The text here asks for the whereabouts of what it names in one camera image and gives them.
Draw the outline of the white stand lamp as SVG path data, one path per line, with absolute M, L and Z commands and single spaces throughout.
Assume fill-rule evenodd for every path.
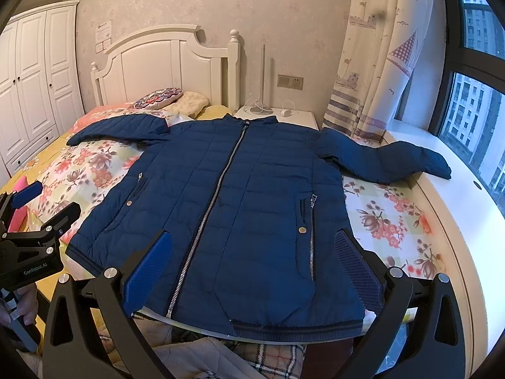
M 255 116 L 269 116 L 273 114 L 272 108 L 264 102 L 265 71 L 266 71 L 266 44 L 262 44 L 260 52 L 260 76 L 258 98 L 247 108 L 247 112 Z

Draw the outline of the patterned purple pillow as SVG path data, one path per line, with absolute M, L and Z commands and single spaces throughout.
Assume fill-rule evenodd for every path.
M 156 90 L 141 99 L 132 103 L 131 107 L 135 110 L 160 110 L 177 101 L 183 92 L 180 88 L 165 88 Z

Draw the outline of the patterned window curtain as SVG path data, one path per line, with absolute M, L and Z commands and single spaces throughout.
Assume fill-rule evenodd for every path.
M 379 141 L 414 71 L 433 0 L 351 0 L 323 126 Z

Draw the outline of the plaid blanket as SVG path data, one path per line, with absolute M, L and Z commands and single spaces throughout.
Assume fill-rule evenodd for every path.
M 266 378 L 300 378 L 306 356 L 304 345 L 236 343 L 232 351 Z

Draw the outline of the floral bed quilt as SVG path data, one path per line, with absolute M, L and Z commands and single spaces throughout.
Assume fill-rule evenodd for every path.
M 40 181 L 44 187 L 28 204 L 32 227 L 45 222 L 70 202 L 78 203 L 80 216 L 86 218 L 124 178 L 140 158 L 139 146 L 113 140 L 75 147 L 66 143 L 94 122 L 135 112 L 115 106 L 94 111 L 78 119 L 66 134 L 28 160 L 22 174 L 27 181 Z M 375 251 L 388 266 L 398 266 L 411 276 L 432 278 L 445 271 L 443 250 L 407 183 L 372 184 L 346 175 L 343 191 L 354 236 L 364 248 Z

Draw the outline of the white wooden headboard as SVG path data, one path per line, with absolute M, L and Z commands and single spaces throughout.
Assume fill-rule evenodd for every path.
M 223 48 L 201 45 L 200 26 L 169 24 L 141 29 L 104 51 L 106 64 L 91 64 L 97 106 L 133 102 L 162 88 L 201 93 L 213 105 L 241 107 L 241 36 L 229 32 Z

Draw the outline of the white wardrobe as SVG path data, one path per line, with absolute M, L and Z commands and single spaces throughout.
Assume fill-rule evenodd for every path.
M 1 183 L 84 116 L 77 72 L 78 1 L 30 9 L 1 33 Z

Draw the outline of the wall notice papers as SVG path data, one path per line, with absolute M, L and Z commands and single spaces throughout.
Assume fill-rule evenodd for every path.
M 95 53 L 99 54 L 111 45 L 112 21 L 107 20 L 97 25 L 95 30 Z

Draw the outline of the wall socket panel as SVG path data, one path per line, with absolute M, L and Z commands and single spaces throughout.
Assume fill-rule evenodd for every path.
M 292 75 L 278 75 L 277 86 L 280 88 L 301 91 L 303 89 L 304 78 Z

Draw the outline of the white bedside table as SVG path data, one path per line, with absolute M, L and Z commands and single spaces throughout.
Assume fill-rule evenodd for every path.
M 235 117 L 245 120 L 253 120 L 266 117 L 275 117 L 278 122 L 290 123 L 306 128 L 318 130 L 318 124 L 314 114 L 309 111 L 296 111 L 290 109 L 273 108 L 271 113 L 253 113 L 249 106 L 243 106 L 236 111 Z

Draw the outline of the cream pillow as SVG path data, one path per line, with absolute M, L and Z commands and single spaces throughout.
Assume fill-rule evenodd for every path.
M 177 99 L 177 101 L 165 106 L 163 110 L 171 114 L 181 114 L 187 117 L 195 118 L 201 111 L 203 111 L 203 108 L 209 104 L 210 100 L 203 94 L 185 92 L 179 99 Z

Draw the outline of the navy blue puffer jacket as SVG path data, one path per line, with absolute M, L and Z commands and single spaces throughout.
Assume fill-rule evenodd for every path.
M 94 275 L 119 267 L 160 231 L 173 251 L 146 305 L 216 334 L 314 343 L 360 334 L 365 305 L 336 257 L 351 227 L 342 178 L 391 184 L 449 179 L 438 153 L 404 141 L 361 146 L 332 129 L 224 117 L 169 126 L 138 114 L 84 128 L 70 146 L 111 139 L 144 152 L 72 237 Z

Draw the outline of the dark framed window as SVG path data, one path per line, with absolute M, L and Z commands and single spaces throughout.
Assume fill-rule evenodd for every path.
M 504 0 L 444 0 L 443 78 L 429 131 L 504 209 Z

